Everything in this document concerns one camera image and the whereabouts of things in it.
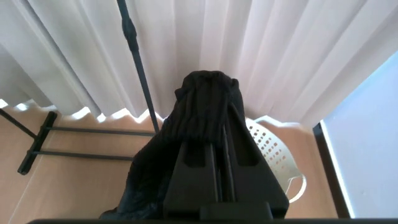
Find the black garment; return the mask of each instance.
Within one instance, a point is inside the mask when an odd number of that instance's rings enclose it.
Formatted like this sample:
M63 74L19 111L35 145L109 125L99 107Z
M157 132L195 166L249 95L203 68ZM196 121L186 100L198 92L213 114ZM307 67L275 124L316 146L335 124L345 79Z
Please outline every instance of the black garment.
M119 206L104 212L101 219L163 218L163 201L182 141L221 147L230 103L244 120L239 83L222 72L192 72L175 96L177 102L159 134L134 156Z

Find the wooden floor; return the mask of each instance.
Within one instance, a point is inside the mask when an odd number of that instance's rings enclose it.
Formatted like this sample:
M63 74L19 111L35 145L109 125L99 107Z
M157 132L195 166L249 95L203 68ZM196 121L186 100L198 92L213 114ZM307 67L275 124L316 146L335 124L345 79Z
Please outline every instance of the wooden floor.
M27 111L4 108L37 133L47 111L31 106ZM55 126L113 128L153 131L150 119L137 124L131 117L107 119L102 123L88 114L79 120L58 116ZM290 205L287 218L336 217L315 138L300 128L264 123L283 140L307 176L303 197ZM52 131L43 149L82 153L133 156L148 137ZM27 175L17 169L33 140L0 117L0 223L27 223L37 218L97 218L114 208L124 190L129 162L38 156ZM294 180L291 193L298 190Z

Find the curtain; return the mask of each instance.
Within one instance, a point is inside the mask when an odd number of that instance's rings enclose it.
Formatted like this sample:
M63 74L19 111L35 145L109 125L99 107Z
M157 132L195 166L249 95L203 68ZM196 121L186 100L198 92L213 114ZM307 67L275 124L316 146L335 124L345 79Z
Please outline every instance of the curtain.
M398 49L396 0L135 0L154 108L194 70L237 78L246 113L313 126ZM0 98L98 116L146 102L116 1L0 2Z

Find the white wall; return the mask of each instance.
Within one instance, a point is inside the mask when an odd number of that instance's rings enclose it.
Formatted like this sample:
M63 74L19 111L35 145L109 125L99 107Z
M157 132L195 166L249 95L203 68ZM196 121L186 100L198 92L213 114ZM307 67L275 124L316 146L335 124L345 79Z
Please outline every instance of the white wall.
M398 53L324 122L354 217L398 217Z

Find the white plastic basket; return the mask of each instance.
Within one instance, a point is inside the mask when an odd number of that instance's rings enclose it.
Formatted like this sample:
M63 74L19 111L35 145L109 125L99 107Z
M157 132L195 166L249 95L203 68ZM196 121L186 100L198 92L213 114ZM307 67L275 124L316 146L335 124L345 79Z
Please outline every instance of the white plastic basket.
M287 146L275 134L251 119L246 119L246 126L285 194L294 178L302 178L301 189L289 202L298 200L304 194L307 181Z

